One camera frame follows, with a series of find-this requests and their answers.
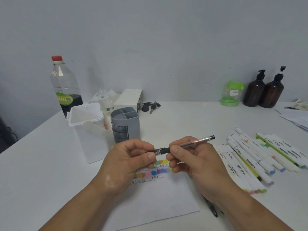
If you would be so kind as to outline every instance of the person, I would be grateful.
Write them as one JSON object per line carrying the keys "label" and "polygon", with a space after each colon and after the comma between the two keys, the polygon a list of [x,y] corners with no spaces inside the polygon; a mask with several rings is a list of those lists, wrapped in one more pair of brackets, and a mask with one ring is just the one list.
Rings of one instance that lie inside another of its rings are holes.
{"label": "person", "polygon": [[[186,172],[200,193],[215,203],[236,230],[292,230],[267,208],[239,188],[210,143],[183,149],[178,145],[194,141],[186,136],[170,143],[166,159],[173,173]],[[115,144],[104,159],[98,174],[67,202],[41,229],[98,230],[115,199],[130,185],[141,168],[153,168],[156,162],[150,143],[127,140]]]}

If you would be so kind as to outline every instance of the fingernail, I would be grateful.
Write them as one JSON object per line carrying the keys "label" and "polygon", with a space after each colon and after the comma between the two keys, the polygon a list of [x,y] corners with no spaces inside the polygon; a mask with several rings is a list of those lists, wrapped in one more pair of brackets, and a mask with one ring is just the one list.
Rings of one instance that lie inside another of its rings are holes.
{"label": "fingernail", "polygon": [[176,153],[176,152],[178,151],[178,149],[179,149],[179,147],[176,146],[176,145],[172,145],[172,146],[170,147],[171,153]]}
{"label": "fingernail", "polygon": [[148,154],[148,157],[149,157],[150,160],[154,160],[156,158],[156,154],[154,152],[150,152]]}

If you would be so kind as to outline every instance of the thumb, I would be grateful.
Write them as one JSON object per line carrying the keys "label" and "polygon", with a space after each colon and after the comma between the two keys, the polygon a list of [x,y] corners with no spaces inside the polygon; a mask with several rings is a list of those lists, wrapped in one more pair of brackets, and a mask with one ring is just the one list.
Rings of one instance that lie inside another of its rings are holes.
{"label": "thumb", "polygon": [[170,147],[170,152],[175,158],[183,161],[186,163],[192,170],[197,170],[201,167],[200,158],[196,157],[195,155],[191,154],[189,151],[185,150],[178,145],[172,145]]}
{"label": "thumb", "polygon": [[156,159],[154,152],[146,152],[142,155],[135,156],[130,159],[129,168],[131,172],[152,163]]}

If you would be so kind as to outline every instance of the hand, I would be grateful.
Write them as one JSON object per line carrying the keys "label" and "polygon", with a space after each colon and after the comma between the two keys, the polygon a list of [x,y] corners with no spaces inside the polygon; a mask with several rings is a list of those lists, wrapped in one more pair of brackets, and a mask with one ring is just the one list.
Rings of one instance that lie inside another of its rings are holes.
{"label": "hand", "polygon": [[91,181],[101,193],[115,197],[123,193],[141,168],[153,168],[154,146],[141,140],[115,144],[106,155],[98,174]]}
{"label": "hand", "polygon": [[195,182],[197,188],[213,203],[225,190],[237,185],[230,178],[220,156],[210,143],[203,143],[197,147],[183,149],[178,145],[197,140],[186,136],[169,144],[170,153],[166,155],[173,173],[187,172]]}

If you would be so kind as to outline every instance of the tabletop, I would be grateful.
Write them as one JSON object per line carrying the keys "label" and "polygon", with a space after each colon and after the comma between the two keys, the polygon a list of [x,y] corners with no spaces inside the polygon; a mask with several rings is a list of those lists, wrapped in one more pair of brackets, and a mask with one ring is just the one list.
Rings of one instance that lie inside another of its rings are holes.
{"label": "tabletop", "polygon": [[[187,135],[215,135],[226,143],[236,127],[250,136],[276,134],[306,151],[308,133],[274,109],[225,107],[219,102],[160,102],[152,114],[140,112],[141,139],[156,148]],[[286,106],[290,103],[278,103]],[[0,230],[38,230],[96,175],[102,160],[87,164],[78,141],[59,112],[0,154]],[[277,172],[275,184],[253,197],[294,230],[308,230],[308,171]],[[232,230],[215,218],[191,181],[200,212],[155,221],[127,230]]]}

